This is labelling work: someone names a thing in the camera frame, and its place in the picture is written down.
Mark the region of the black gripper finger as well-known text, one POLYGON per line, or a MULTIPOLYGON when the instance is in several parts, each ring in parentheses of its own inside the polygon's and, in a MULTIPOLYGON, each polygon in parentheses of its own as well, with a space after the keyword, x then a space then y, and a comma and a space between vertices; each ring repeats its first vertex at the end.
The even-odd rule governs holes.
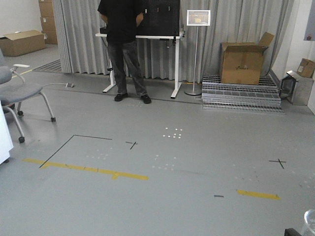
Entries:
POLYGON ((301 236, 294 228, 285 229, 284 236, 301 236))

